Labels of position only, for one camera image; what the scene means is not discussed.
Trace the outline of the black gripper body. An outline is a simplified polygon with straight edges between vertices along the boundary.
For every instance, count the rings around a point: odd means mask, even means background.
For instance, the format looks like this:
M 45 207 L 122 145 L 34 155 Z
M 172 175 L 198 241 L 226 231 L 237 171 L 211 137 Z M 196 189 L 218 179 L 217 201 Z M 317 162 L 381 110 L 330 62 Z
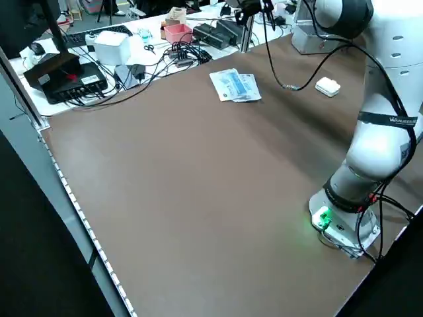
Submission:
M 242 0 L 238 1 L 238 4 L 244 15 L 255 15 L 264 8 L 264 3 L 261 0 Z

